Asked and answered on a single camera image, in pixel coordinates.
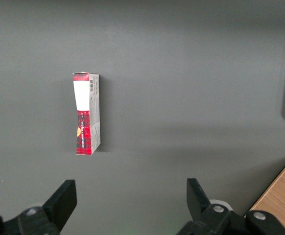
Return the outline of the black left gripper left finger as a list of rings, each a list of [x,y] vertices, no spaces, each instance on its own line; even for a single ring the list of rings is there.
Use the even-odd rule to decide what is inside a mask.
[[[65,180],[42,206],[5,222],[0,216],[0,235],[59,235],[76,205],[75,180]]]

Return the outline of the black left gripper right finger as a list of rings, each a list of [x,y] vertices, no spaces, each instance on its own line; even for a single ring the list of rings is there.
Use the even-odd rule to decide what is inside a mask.
[[[253,210],[240,216],[211,203],[195,178],[187,179],[187,206],[192,220],[179,235],[285,235],[285,227],[269,212]]]

